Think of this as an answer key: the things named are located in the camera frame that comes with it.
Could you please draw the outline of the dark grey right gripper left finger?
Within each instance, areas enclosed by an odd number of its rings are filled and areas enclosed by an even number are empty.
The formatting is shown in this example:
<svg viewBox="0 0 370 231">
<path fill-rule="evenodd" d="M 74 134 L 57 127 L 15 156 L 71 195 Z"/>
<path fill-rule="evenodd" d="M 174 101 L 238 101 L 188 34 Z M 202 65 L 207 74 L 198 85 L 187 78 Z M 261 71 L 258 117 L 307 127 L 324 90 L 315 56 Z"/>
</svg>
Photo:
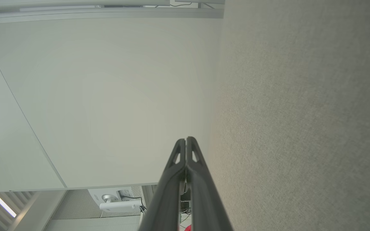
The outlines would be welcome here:
<svg viewBox="0 0 370 231">
<path fill-rule="evenodd" d="M 185 139 L 177 140 L 139 231 L 178 231 L 179 190 L 185 175 L 185 151 Z"/>
</svg>

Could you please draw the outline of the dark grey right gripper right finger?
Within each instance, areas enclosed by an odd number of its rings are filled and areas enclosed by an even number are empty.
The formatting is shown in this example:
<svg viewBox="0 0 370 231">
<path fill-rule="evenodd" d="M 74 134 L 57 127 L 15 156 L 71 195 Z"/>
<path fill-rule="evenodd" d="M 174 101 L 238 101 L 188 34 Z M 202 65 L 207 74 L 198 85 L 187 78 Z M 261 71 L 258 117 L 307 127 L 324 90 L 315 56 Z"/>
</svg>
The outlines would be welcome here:
<svg viewBox="0 0 370 231">
<path fill-rule="evenodd" d="M 197 140 L 186 139 L 191 231 L 234 231 Z"/>
</svg>

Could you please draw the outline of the white ceiling projector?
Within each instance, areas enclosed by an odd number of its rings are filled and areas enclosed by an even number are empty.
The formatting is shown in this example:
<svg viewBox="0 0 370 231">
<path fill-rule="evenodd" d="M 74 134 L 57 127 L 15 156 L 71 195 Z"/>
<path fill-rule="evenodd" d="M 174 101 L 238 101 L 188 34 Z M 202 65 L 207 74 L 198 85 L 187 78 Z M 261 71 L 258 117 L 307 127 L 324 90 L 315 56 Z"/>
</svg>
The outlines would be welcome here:
<svg viewBox="0 0 370 231">
<path fill-rule="evenodd" d="M 107 213 L 144 212 L 141 196 L 135 196 L 131 187 L 88 189 L 99 209 Z"/>
</svg>

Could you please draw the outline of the grey fabric sofa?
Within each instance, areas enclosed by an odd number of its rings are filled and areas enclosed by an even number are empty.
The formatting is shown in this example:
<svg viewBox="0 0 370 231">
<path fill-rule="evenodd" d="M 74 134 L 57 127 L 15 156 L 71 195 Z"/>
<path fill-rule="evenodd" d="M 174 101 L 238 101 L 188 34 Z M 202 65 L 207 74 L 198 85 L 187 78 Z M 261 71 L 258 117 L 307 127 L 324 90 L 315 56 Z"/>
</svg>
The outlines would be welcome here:
<svg viewBox="0 0 370 231">
<path fill-rule="evenodd" d="M 370 0 L 226 0 L 217 84 L 235 231 L 370 231 Z"/>
</svg>

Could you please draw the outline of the long ceiling light strip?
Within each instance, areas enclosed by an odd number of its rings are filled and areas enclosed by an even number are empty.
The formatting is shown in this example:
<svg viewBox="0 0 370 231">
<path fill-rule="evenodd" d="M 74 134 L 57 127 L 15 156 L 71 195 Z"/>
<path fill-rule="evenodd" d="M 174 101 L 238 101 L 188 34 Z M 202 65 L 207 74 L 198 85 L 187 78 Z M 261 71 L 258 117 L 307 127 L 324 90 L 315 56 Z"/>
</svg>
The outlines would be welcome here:
<svg viewBox="0 0 370 231">
<path fill-rule="evenodd" d="M 6 210 L 12 217 L 16 218 L 17 214 L 16 212 L 9 207 L 9 205 L 0 197 L 0 206 L 2 206 L 3 209 Z"/>
</svg>

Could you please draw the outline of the grey partition frame rail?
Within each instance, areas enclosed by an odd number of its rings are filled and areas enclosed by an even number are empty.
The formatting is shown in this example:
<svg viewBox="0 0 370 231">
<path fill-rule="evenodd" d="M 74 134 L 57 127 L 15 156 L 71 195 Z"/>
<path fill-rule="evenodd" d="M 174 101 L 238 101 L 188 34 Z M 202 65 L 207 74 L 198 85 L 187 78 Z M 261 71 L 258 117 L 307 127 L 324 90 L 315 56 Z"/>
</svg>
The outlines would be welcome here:
<svg viewBox="0 0 370 231">
<path fill-rule="evenodd" d="M 200 18 L 222 19 L 224 9 L 212 8 L 79 8 L 0 13 L 0 24 L 11 22 L 97 18 Z"/>
</svg>

